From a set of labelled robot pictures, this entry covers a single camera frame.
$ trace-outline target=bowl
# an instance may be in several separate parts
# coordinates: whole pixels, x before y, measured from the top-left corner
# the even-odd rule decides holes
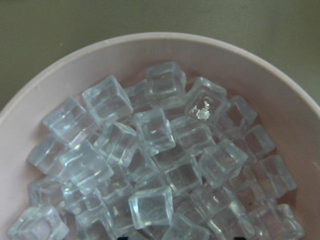
[[[42,118],[108,75],[126,87],[141,79],[145,68],[169,60],[178,62],[190,81],[204,76],[242,95],[258,112],[298,185],[283,201],[304,227],[304,239],[319,238],[319,106],[283,72],[241,48],[197,35],[151,32],[100,41],[65,56],[0,113],[1,239],[8,239],[8,228],[29,205],[28,183],[41,177],[26,157],[48,133]]]

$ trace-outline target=green-gray background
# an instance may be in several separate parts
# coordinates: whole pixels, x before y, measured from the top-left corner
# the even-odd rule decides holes
[[[0,0],[0,110],[66,54],[152,31],[203,35],[244,48],[320,103],[319,0]]]

